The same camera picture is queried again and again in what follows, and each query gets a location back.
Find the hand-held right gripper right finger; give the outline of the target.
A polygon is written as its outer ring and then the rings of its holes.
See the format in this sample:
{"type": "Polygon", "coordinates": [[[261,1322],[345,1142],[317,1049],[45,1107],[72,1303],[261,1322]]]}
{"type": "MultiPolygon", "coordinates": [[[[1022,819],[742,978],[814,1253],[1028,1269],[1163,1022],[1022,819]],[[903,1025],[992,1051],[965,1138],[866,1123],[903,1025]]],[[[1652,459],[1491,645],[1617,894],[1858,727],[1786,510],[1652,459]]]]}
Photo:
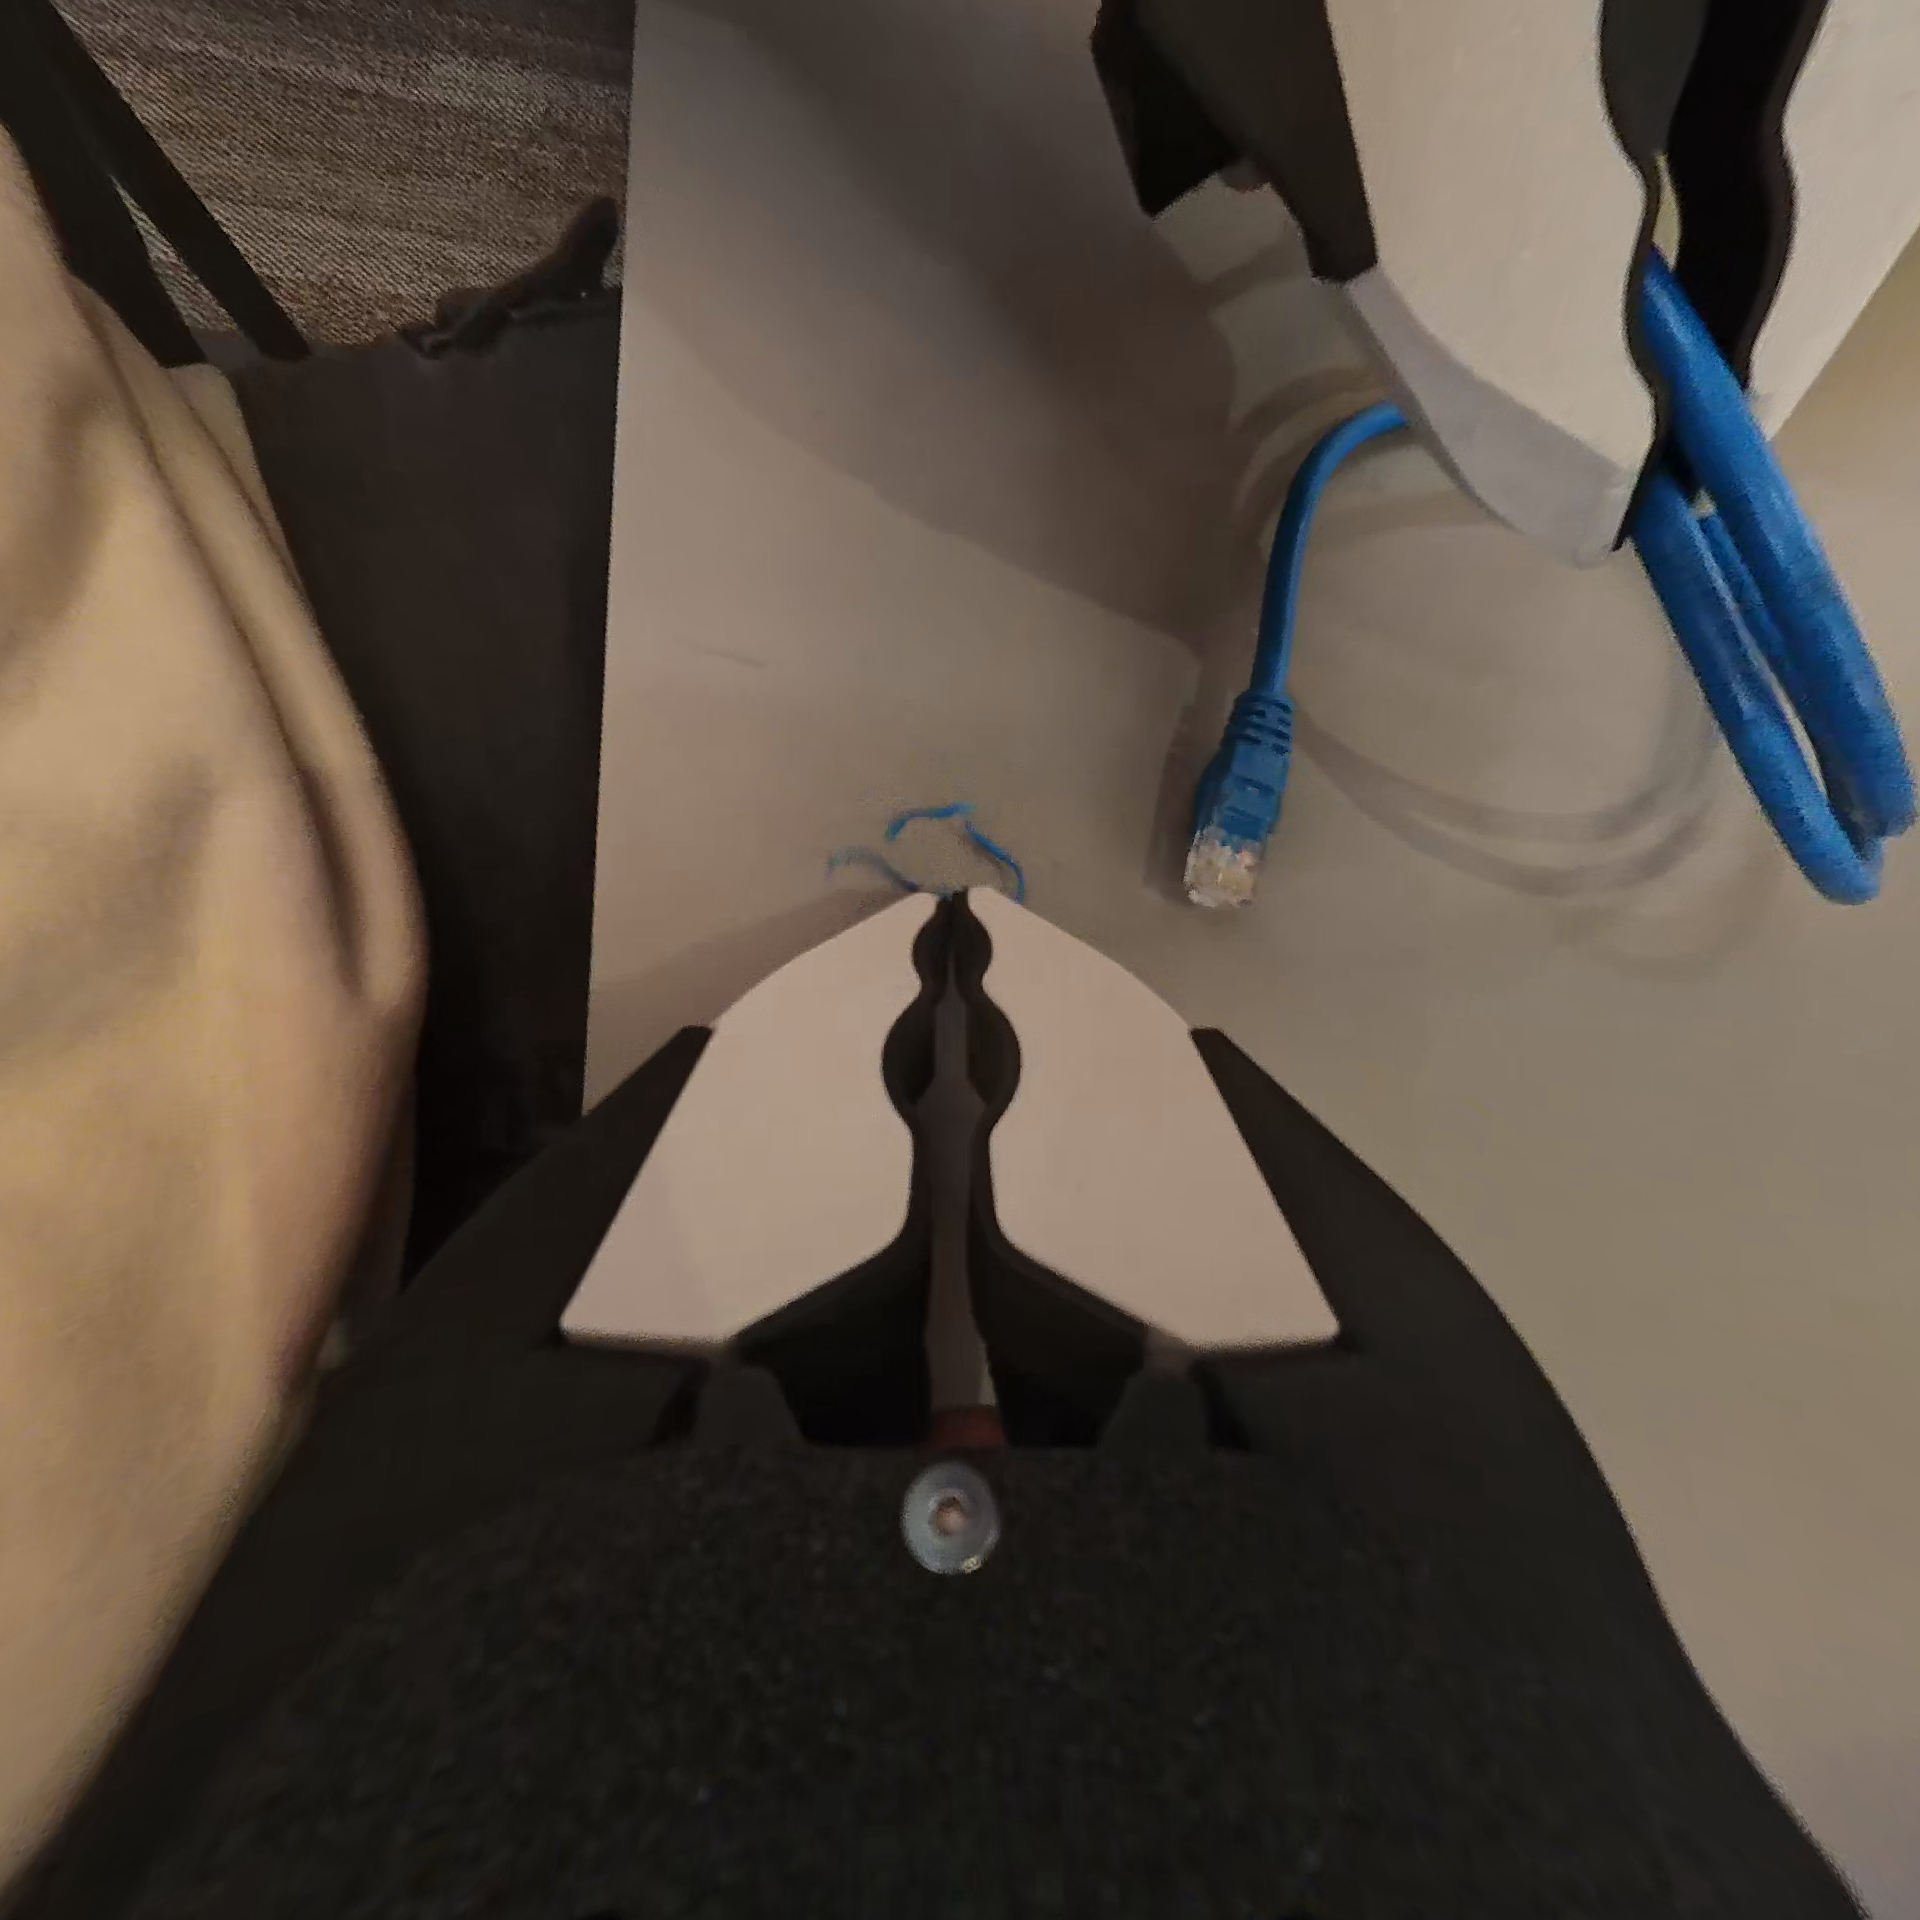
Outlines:
{"type": "Polygon", "coordinates": [[[1334,1352],[1189,1022],[1001,892],[963,892],[947,926],[978,1103],[968,1291],[1006,1438],[1089,1448],[1148,1376],[1334,1352]]]}

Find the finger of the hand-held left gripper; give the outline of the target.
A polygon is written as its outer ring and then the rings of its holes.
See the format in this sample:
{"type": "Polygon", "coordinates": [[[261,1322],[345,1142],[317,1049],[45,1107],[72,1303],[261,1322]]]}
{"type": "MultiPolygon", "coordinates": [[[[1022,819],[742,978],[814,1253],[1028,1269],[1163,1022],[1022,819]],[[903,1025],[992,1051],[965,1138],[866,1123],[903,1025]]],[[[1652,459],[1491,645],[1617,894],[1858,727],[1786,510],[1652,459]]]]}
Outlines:
{"type": "Polygon", "coordinates": [[[1356,325],[1464,491],[1559,559],[1601,561],[1658,438],[1629,306],[1700,6],[1326,16],[1374,246],[1344,283],[1356,325]]]}
{"type": "Polygon", "coordinates": [[[1917,220],[1914,2],[1629,2],[1623,267],[1636,441],[1668,441],[1673,379],[1641,297],[1666,266],[1759,425],[1811,392],[1917,220]]]}

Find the black trousers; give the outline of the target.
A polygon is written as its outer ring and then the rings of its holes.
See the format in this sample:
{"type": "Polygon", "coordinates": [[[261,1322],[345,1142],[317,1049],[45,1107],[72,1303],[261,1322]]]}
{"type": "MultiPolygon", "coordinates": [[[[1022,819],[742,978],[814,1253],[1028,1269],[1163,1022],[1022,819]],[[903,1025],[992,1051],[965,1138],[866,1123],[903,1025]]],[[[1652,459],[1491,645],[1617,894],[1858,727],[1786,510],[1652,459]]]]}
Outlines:
{"type": "Polygon", "coordinates": [[[235,374],[423,907],[403,1281],[584,1110],[617,242],[596,197],[417,323],[235,374]]]}

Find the blue twist tie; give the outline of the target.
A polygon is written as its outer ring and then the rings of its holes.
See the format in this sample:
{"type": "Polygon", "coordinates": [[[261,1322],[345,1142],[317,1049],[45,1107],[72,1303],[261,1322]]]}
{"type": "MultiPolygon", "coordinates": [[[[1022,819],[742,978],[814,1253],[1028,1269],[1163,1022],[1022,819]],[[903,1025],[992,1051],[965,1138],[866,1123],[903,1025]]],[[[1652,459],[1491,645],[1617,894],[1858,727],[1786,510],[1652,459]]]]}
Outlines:
{"type": "Polygon", "coordinates": [[[965,800],[894,812],[875,842],[843,843],[828,851],[823,873],[829,879],[861,876],[899,897],[945,901],[988,892],[1020,905],[1029,903],[1022,859],[981,825],[978,808],[965,800]],[[925,837],[938,837],[952,848],[943,867],[924,869],[907,859],[911,846],[925,837]]]}

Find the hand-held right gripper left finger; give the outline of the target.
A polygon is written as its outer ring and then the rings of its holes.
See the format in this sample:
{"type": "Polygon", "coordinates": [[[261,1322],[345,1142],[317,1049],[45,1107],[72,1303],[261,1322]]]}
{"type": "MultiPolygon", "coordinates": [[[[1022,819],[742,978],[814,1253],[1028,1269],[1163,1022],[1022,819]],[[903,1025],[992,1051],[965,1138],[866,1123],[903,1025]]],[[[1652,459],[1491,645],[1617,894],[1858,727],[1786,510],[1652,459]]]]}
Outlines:
{"type": "Polygon", "coordinates": [[[934,1199],[919,1103],[949,911],[907,894],[768,974],[703,1031],[557,1329],[770,1376],[816,1443],[932,1419],[934,1199]]]}

